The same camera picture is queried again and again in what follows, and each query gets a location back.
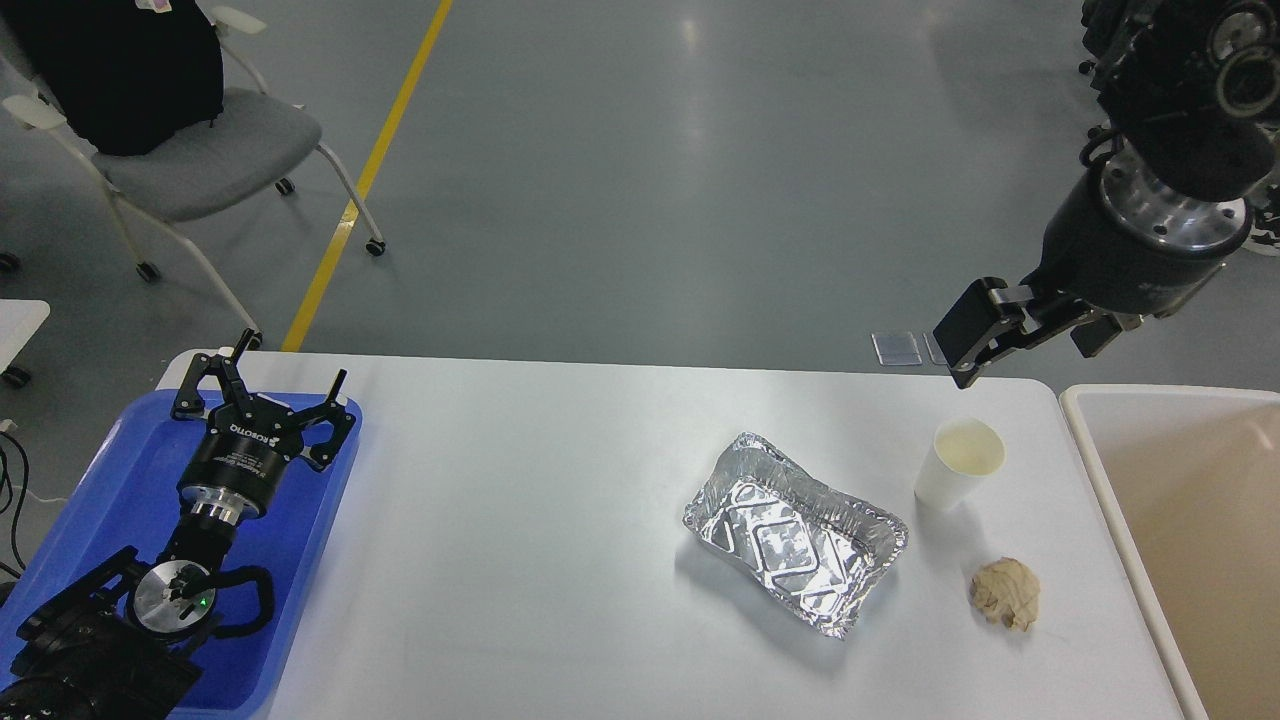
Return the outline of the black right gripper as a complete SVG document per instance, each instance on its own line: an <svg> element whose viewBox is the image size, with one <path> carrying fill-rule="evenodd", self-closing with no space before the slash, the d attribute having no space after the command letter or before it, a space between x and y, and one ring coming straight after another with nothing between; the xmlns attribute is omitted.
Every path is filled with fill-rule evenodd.
<svg viewBox="0 0 1280 720"><path fill-rule="evenodd" d="M1027 286L973 281L932 337L955 386L968 389L991 364L1074 325L1079 299L1106 311L1070 332L1083 357L1097 357L1142 327L1142 315L1172 313L1197 293L1245 242L1251 223L1244 199L1180 193L1124 149L1091 164L1055 213Z"/></svg>

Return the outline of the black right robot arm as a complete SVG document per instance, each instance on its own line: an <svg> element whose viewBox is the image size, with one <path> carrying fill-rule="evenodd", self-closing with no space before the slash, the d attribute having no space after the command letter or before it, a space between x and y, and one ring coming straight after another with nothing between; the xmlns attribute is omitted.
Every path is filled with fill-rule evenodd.
<svg viewBox="0 0 1280 720"><path fill-rule="evenodd" d="M1094 357L1178 313L1249 238L1277 151L1275 1L1085 1L1108 124L1019 283L973 281L933 329L955 386L1069 333Z"/></svg>

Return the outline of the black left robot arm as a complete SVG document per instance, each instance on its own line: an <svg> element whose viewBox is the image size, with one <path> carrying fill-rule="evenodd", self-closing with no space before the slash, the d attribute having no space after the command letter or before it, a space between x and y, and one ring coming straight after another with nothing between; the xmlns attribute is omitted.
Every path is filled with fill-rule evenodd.
<svg viewBox="0 0 1280 720"><path fill-rule="evenodd" d="M279 679L358 443L343 392L198 352L120 416L3 606L5 719L243 719Z"/></svg>

